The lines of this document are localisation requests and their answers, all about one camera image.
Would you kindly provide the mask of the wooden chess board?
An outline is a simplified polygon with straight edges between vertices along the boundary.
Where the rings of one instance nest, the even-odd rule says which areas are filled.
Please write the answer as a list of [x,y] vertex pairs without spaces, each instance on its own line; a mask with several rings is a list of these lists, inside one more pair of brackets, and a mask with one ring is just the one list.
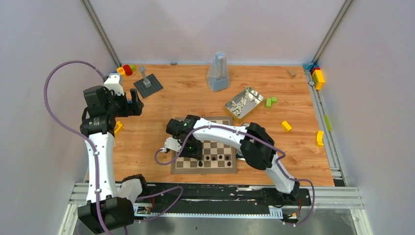
[[204,141],[200,160],[179,157],[171,165],[173,174],[236,173],[236,149],[219,142]]

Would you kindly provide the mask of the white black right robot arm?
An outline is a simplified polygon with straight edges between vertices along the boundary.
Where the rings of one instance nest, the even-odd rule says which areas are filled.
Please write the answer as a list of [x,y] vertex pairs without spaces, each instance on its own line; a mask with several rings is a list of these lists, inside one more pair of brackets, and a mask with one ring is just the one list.
[[298,200],[300,184],[281,163],[286,154],[275,147],[274,140],[259,124],[230,126],[188,115],[184,120],[171,119],[166,132],[170,137],[164,142],[162,151],[172,150],[178,157],[197,159],[202,156],[205,141],[229,145],[250,167],[268,175],[283,203],[290,205]]

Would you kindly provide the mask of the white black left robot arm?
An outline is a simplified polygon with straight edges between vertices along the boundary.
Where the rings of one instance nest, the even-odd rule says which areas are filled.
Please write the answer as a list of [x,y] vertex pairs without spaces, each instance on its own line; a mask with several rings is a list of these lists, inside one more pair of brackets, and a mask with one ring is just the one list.
[[94,234],[108,232],[134,222],[135,201],[145,202],[150,189],[142,174],[123,179],[117,188],[114,177],[113,149],[116,117],[139,116],[144,104],[136,89],[131,101],[125,94],[94,86],[84,90],[86,108],[80,132],[86,137],[89,158],[89,190],[86,205],[77,209],[79,220]]

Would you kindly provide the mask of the gold tin with white pieces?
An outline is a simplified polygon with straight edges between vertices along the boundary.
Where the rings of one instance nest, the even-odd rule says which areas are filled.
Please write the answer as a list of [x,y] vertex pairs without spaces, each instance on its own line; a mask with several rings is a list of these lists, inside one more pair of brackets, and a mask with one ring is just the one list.
[[225,105],[225,112],[232,117],[234,122],[241,123],[254,110],[264,104],[266,99],[252,87],[246,87]]

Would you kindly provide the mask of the dark grey lego plate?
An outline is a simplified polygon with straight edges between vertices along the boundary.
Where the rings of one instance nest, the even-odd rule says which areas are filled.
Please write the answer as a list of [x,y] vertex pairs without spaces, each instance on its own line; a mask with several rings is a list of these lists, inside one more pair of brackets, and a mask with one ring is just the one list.
[[134,87],[138,90],[142,98],[147,98],[163,89],[162,84],[153,73],[146,75],[146,68],[144,66],[140,66],[138,70],[142,75],[142,79],[136,81]]

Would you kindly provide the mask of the orange toy block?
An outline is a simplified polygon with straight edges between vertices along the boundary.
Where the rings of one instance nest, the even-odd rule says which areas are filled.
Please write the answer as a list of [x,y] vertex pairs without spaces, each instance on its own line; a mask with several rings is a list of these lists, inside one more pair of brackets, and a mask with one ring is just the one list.
[[123,128],[123,123],[121,121],[117,121],[115,124],[114,134],[116,135],[118,132],[120,132]]

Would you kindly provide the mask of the yellow round toy block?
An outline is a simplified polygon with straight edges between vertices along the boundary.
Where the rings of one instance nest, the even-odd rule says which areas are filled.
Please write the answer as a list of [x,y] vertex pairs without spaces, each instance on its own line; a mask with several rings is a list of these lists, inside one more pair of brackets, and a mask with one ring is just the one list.
[[117,68],[116,72],[119,73],[120,75],[122,75],[123,77],[127,76],[123,67]]

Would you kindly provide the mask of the red round toy block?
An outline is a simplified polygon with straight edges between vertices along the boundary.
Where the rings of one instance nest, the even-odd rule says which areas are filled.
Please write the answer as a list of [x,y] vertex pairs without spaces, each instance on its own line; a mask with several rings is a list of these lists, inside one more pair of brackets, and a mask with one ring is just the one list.
[[133,70],[128,64],[123,66],[123,70],[127,76],[131,76],[133,74]]

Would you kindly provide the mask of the blue metronome in plastic bag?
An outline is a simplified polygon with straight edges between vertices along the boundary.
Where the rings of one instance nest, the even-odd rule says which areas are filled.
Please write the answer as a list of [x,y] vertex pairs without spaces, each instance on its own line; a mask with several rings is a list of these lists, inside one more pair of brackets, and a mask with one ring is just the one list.
[[207,83],[212,92],[222,91],[230,87],[226,55],[217,52],[207,73]]

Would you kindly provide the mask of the green toy block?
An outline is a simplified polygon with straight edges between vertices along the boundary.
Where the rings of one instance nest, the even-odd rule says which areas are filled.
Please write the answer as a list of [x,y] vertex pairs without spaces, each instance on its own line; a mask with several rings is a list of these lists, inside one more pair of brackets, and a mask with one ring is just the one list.
[[276,103],[277,103],[277,97],[273,96],[273,97],[266,98],[265,108],[270,109]]

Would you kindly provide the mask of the small wooden block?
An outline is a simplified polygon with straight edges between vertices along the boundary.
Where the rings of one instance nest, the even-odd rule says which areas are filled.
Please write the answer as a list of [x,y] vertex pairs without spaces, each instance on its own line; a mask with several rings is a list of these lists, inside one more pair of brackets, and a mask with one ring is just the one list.
[[297,75],[297,73],[294,70],[287,70],[287,74],[290,78],[294,78]]

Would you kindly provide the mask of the yellow curved toy block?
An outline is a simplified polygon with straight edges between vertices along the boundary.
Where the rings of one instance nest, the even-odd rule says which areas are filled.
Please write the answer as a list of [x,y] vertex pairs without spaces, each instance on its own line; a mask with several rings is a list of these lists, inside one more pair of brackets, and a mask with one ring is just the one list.
[[324,146],[323,137],[324,137],[324,131],[319,130],[316,133],[316,146],[318,147]]

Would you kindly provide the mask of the stacked colourful blocks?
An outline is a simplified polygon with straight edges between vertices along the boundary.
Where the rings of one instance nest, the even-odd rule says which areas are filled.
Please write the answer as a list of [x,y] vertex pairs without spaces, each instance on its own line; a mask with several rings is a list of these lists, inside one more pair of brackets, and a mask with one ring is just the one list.
[[320,66],[314,63],[308,63],[302,65],[304,71],[308,71],[311,74],[312,80],[316,90],[321,90],[325,84],[325,79]]

